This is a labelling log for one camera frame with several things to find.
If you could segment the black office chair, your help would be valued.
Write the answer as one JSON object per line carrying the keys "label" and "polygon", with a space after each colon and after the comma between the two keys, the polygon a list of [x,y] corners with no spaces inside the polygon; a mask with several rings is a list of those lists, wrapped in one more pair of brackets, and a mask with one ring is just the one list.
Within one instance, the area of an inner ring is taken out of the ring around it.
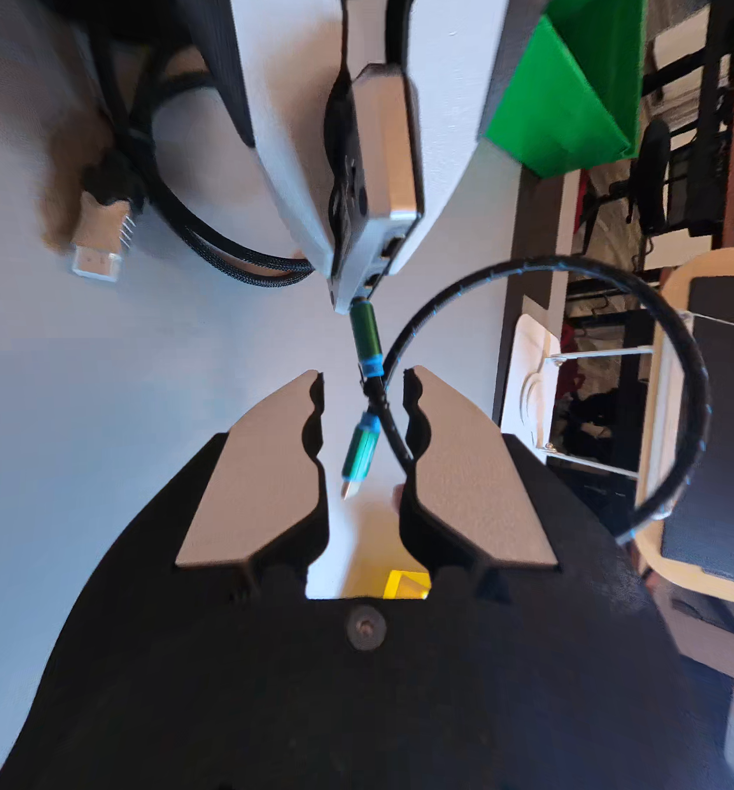
{"label": "black office chair", "polygon": [[668,124],[655,118],[648,124],[638,157],[630,163],[629,177],[611,183],[609,192],[598,195],[587,181],[579,223],[585,227],[580,255],[586,255],[599,210],[606,204],[625,200],[628,203],[626,223],[638,220],[642,236],[649,239],[664,233],[667,228],[664,206],[664,187],[671,153],[671,131]]}

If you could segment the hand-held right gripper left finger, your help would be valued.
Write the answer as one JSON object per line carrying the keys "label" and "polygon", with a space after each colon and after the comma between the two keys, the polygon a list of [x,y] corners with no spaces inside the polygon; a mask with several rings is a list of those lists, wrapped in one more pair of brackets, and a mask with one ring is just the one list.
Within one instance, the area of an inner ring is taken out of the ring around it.
{"label": "hand-held right gripper left finger", "polygon": [[322,448],[324,382],[307,370],[229,429],[175,565],[235,567],[260,583],[287,567],[305,591],[329,537]]}

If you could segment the white desk stand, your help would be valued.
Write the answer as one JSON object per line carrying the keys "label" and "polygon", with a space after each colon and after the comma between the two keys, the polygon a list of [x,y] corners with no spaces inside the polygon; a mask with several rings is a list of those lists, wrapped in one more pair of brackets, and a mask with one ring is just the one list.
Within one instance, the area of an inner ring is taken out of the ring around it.
{"label": "white desk stand", "polygon": [[636,471],[560,451],[550,442],[550,431],[559,369],[566,362],[653,352],[650,344],[628,349],[563,352],[552,332],[530,314],[521,314],[512,341],[500,429],[518,438],[541,461],[554,458],[637,481]]}

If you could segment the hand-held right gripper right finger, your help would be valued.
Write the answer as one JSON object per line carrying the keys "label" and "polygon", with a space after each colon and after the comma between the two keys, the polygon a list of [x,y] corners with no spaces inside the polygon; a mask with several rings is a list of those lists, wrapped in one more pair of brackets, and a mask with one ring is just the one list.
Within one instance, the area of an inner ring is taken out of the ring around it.
{"label": "hand-held right gripper right finger", "polygon": [[421,365],[403,374],[412,503],[499,567],[555,567],[557,558],[500,428]]}

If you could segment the black wood-rimmed panel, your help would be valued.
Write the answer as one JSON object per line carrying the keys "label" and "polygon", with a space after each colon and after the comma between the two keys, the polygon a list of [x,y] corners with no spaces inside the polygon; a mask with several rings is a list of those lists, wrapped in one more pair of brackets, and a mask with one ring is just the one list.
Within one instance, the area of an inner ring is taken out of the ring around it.
{"label": "black wood-rimmed panel", "polygon": [[640,557],[676,586],[734,603],[734,248],[678,268],[662,298],[695,334],[708,368],[705,455],[668,519],[633,534]]}

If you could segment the green plastic bin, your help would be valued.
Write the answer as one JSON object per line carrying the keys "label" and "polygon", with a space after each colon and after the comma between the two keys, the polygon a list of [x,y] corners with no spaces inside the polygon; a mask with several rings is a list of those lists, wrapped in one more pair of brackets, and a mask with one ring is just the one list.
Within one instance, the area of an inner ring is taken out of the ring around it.
{"label": "green plastic bin", "polygon": [[553,1],[484,137],[542,179],[633,157],[647,3]]}

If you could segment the yellow plastic bin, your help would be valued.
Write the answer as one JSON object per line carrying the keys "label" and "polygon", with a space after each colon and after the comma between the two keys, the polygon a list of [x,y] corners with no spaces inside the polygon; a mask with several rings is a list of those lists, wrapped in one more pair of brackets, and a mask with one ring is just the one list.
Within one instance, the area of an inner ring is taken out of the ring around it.
{"label": "yellow plastic bin", "polygon": [[425,571],[392,569],[383,589],[383,599],[426,599],[431,578]]}

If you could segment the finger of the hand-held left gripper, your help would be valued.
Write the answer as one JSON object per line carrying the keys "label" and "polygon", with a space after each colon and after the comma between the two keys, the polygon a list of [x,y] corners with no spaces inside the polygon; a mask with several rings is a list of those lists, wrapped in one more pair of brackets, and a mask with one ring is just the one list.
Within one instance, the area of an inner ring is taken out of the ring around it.
{"label": "finger of the hand-held left gripper", "polygon": [[415,89],[424,214],[394,258],[392,275],[431,231],[471,161],[508,5],[411,5],[405,71]]}
{"label": "finger of the hand-held left gripper", "polygon": [[329,277],[333,175],[323,126],[342,65],[342,4],[233,1],[231,7],[256,155],[294,242]]}

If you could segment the silver HDMI switch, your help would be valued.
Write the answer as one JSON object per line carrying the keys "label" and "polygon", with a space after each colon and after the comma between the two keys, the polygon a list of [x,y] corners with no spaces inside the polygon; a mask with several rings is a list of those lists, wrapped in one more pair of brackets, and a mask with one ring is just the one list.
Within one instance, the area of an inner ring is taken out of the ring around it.
{"label": "silver HDMI switch", "polygon": [[328,217],[333,309],[371,298],[424,215],[412,84],[401,65],[345,73],[326,106],[324,143],[333,187]]}

